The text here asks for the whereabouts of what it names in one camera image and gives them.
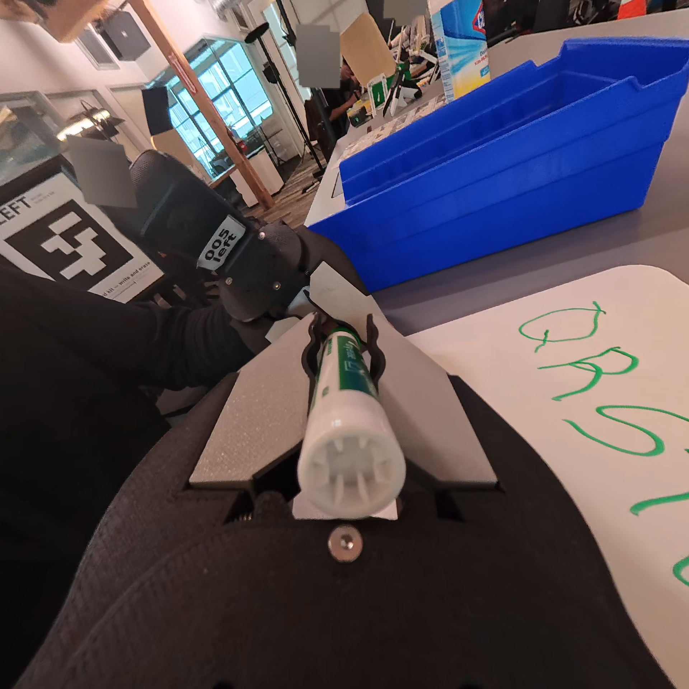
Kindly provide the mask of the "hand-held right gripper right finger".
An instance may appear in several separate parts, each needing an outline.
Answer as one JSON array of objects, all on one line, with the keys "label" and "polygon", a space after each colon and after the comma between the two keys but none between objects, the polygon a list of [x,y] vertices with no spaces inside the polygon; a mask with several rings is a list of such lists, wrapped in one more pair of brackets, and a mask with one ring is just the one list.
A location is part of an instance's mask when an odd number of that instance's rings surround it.
[{"label": "hand-held right gripper right finger", "polygon": [[405,458],[447,487],[491,488],[497,476],[445,369],[369,314],[378,395]]}]

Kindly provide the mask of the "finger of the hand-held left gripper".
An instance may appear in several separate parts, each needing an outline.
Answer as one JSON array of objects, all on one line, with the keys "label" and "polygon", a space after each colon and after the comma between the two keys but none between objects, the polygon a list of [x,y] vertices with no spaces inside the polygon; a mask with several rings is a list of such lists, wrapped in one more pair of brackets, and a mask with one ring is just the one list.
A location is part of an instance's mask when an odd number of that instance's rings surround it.
[{"label": "finger of the hand-held left gripper", "polygon": [[378,315],[374,298],[364,295],[325,262],[311,275],[309,298],[332,319],[348,324],[366,324],[369,314]]},{"label": "finger of the hand-held left gripper", "polygon": [[288,305],[284,317],[271,325],[265,339],[269,343],[276,342],[298,322],[313,316],[316,311],[317,307],[310,299],[310,290],[302,289]]}]

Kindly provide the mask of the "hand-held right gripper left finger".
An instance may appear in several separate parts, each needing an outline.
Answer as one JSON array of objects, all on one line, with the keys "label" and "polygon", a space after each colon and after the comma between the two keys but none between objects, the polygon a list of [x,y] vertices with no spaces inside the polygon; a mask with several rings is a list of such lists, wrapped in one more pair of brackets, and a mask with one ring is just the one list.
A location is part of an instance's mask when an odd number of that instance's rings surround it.
[{"label": "hand-held right gripper left finger", "polygon": [[193,487],[248,487],[303,441],[311,380],[302,359],[315,317],[298,320],[239,371],[189,478]]}]

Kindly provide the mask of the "green whiteboard marker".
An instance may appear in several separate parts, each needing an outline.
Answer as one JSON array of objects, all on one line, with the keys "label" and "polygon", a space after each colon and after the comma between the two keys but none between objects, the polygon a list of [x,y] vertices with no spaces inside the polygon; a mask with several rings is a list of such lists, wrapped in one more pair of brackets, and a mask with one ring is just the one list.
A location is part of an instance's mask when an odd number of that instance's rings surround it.
[{"label": "green whiteboard marker", "polygon": [[360,343],[329,334],[297,462],[301,493],[331,517],[360,520],[395,502],[406,476]]}]

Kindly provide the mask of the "white whiteboard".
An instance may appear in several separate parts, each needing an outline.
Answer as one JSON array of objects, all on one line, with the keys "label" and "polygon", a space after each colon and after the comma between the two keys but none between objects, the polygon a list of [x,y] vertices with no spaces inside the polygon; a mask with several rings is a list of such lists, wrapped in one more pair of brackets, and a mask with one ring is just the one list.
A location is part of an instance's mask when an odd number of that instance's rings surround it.
[{"label": "white whiteboard", "polygon": [[505,419],[589,525],[688,687],[688,285],[630,264],[409,336]]}]

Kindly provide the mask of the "person's left forearm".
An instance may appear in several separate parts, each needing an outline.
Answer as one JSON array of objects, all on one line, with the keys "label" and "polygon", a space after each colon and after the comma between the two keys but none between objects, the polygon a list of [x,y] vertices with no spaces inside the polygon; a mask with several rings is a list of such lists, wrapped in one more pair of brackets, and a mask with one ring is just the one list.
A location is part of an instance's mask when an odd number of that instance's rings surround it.
[{"label": "person's left forearm", "polygon": [[210,388],[254,357],[220,304],[123,304],[2,267],[1,306],[100,370],[138,385]]}]

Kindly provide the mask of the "black softbox light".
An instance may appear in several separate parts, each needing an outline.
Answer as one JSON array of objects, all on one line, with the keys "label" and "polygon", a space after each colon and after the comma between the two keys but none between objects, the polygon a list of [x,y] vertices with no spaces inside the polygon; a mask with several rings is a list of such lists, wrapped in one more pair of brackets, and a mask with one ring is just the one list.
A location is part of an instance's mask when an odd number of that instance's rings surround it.
[{"label": "black softbox light", "polygon": [[169,92],[166,86],[141,90],[147,127],[151,137],[174,129],[169,113]]}]

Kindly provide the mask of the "black and white tag sign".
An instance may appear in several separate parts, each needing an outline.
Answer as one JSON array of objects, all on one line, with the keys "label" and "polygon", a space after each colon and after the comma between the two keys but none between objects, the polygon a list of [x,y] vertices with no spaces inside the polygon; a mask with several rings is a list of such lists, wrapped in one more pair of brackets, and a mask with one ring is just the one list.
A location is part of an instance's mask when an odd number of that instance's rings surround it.
[{"label": "black and white tag sign", "polygon": [[164,277],[62,169],[35,169],[1,188],[1,262],[119,303]]}]

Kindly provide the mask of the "large window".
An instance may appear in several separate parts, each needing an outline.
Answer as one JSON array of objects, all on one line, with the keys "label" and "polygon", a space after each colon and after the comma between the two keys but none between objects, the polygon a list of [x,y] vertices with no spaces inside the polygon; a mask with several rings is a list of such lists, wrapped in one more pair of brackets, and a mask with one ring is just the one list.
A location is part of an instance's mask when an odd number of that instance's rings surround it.
[{"label": "large window", "polygon": [[[248,157],[262,150],[274,154],[264,122],[273,115],[267,96],[242,43],[201,39],[185,56],[220,117]],[[194,158],[211,178],[229,171],[233,163],[219,137],[201,114],[178,76],[165,83],[168,112]]]}]

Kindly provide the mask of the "row of printed papers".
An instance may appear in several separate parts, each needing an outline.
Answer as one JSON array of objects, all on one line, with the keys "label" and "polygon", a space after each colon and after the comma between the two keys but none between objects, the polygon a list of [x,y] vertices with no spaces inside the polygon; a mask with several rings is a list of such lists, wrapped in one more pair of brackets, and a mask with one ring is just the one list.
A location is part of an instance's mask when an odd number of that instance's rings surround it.
[{"label": "row of printed papers", "polygon": [[340,160],[347,160],[352,156],[357,155],[359,152],[366,150],[375,143],[391,136],[393,133],[401,131],[416,121],[429,116],[430,114],[434,113],[435,110],[442,108],[445,105],[446,97],[443,94],[440,94],[425,104],[420,105],[405,114],[401,114],[401,116],[394,118],[390,122],[372,130],[371,132],[367,132],[362,138],[351,143],[344,150]]}]

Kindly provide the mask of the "blue plastic bin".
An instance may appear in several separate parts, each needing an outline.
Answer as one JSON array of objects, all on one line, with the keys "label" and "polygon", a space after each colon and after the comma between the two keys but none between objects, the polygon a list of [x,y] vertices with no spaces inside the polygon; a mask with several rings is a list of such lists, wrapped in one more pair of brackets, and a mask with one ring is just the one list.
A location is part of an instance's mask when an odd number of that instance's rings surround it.
[{"label": "blue plastic bin", "polygon": [[375,292],[636,210],[687,89],[687,39],[569,39],[340,160],[311,230]]}]

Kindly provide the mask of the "person's dark clothing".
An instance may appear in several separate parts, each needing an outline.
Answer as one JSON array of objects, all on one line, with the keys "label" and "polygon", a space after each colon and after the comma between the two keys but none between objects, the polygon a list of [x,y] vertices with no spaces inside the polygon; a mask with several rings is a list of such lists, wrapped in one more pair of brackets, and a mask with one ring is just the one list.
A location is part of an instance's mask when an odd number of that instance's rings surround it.
[{"label": "person's dark clothing", "polygon": [[146,386],[96,377],[1,382],[1,687],[64,606],[94,530],[169,429]]}]

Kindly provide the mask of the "wipes canister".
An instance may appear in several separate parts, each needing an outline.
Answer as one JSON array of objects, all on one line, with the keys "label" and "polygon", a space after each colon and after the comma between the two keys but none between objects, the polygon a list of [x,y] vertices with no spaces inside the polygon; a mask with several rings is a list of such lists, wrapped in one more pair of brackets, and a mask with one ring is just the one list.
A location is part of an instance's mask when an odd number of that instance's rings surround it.
[{"label": "wipes canister", "polygon": [[482,1],[428,1],[446,103],[490,81]]}]

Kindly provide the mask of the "wooden post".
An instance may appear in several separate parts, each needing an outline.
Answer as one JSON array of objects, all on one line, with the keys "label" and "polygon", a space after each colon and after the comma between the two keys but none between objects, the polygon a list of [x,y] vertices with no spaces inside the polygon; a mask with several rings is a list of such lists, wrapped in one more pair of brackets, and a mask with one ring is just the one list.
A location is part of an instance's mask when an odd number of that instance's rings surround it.
[{"label": "wooden post", "polygon": [[216,136],[219,138],[223,149],[229,155],[235,168],[240,173],[243,180],[249,186],[257,199],[259,205],[270,210],[274,206],[274,201],[263,181],[258,176],[246,155],[237,146],[234,138],[229,133],[228,126],[220,116],[217,108],[212,103],[207,92],[195,75],[183,51],[177,46],[167,28],[160,20],[160,16],[155,11],[150,1],[130,1],[133,11],[141,20],[142,24],[150,34],[156,46],[160,49],[168,64],[174,69],[186,91],[198,106],[202,116],[211,126]]}]

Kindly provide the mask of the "black wall speaker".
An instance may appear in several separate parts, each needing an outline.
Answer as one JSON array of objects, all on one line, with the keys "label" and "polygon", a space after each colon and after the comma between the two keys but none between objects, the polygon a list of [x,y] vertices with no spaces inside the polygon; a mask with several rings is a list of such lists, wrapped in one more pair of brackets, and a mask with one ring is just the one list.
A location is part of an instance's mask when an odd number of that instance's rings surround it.
[{"label": "black wall speaker", "polygon": [[114,56],[122,62],[138,60],[151,47],[133,15],[124,10],[117,10],[100,22],[98,33]]}]

